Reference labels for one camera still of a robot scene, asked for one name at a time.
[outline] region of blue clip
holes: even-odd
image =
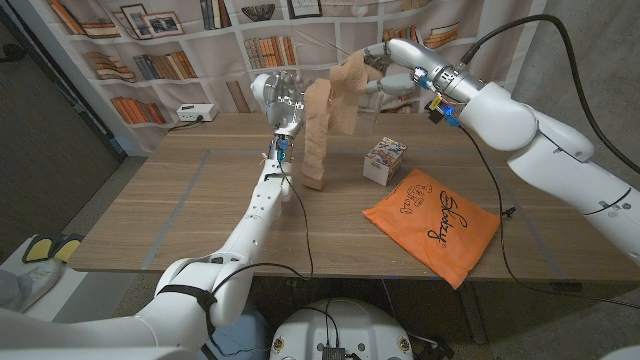
[[[418,85],[420,85],[423,89],[429,90],[429,80],[427,80],[426,76],[422,76],[418,79]]]
[[[444,121],[447,122],[447,124],[453,126],[453,127],[458,127],[460,126],[460,122],[458,121],[458,119],[455,118],[455,116],[453,116],[453,111],[455,109],[451,106],[447,106],[444,109]]]

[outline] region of bowl on shelf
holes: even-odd
[[[242,8],[242,13],[247,15],[253,22],[271,20],[273,12],[276,10],[275,4],[264,4],[247,6]]]

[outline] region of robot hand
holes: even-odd
[[[304,84],[286,71],[261,74],[251,84],[276,134],[295,136],[305,121]]]
[[[484,87],[480,80],[469,76],[466,71],[454,69],[438,53],[413,41],[391,39],[366,47],[364,55],[366,63],[394,63],[413,70],[410,74],[392,75],[372,81],[367,84],[367,93],[382,91],[391,95],[404,95],[413,91],[418,84],[457,102],[467,103]]]

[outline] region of table leg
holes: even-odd
[[[458,288],[458,294],[462,301],[462,308],[464,309],[464,314],[467,319],[467,325],[469,325],[471,338],[476,344],[486,344],[487,333],[484,330],[484,321],[482,321],[482,314],[480,313],[478,298],[473,289],[473,283],[463,283],[460,288]]]

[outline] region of wooden table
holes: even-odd
[[[362,176],[364,155],[384,136],[408,146],[403,169],[387,187]],[[246,211],[270,140],[261,114],[220,114],[212,123],[169,133],[69,264],[82,271],[163,271],[178,259],[216,251]],[[295,185],[308,214],[317,276],[436,277],[362,214],[412,168],[498,211],[494,185],[469,139],[444,123],[434,125],[424,115],[380,115],[371,138],[332,135],[328,148],[324,191]],[[302,162],[304,131],[295,149],[294,168]],[[509,154],[486,148],[485,152],[498,169],[505,208],[517,201],[524,209],[504,225],[507,256],[518,277],[640,280],[640,269],[582,216],[513,174],[506,165]],[[302,211],[297,201],[290,201],[283,204],[260,260],[307,273],[306,251]],[[267,267],[257,272],[290,275]],[[469,278],[509,279],[499,234]]]

